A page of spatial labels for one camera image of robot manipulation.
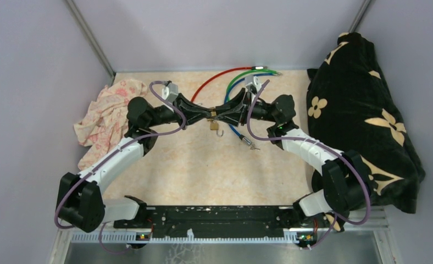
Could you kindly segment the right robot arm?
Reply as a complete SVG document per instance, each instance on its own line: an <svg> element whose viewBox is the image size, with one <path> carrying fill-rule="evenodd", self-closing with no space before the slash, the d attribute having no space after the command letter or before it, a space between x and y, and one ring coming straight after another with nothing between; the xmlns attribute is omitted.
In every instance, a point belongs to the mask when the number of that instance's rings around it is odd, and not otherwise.
<svg viewBox="0 0 433 264"><path fill-rule="evenodd" d="M299 156L312 166L323 181L321 188L293 204L293 220L308 226L320 213L333 213L345 222L361 225L371 215L371 181L356 151L344 152L307 135L293 121L295 102L291 95L280 95L272 103L259 99L262 89L242 89L229 102L214 108L215 119L230 125L246 125L251 120L273 122L266 141Z"/></svg>

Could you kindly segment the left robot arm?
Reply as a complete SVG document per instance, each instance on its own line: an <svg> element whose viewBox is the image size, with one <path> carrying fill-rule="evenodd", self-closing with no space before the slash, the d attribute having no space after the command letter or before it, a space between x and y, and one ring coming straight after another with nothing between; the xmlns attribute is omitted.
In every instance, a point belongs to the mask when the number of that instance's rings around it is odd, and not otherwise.
<svg viewBox="0 0 433 264"><path fill-rule="evenodd" d="M105 200L104 192L125 169L150 152L158 137L175 134L202 119L212 120L218 112L198 106L182 94L173 101L158 99L163 105L152 107L144 97L133 98L127 106L128 130L118 145L88 168L61 177L54 214L58 228L90 233L108 222L128 221L136 228L147 223L148 212L141 201L134 197Z"/></svg>

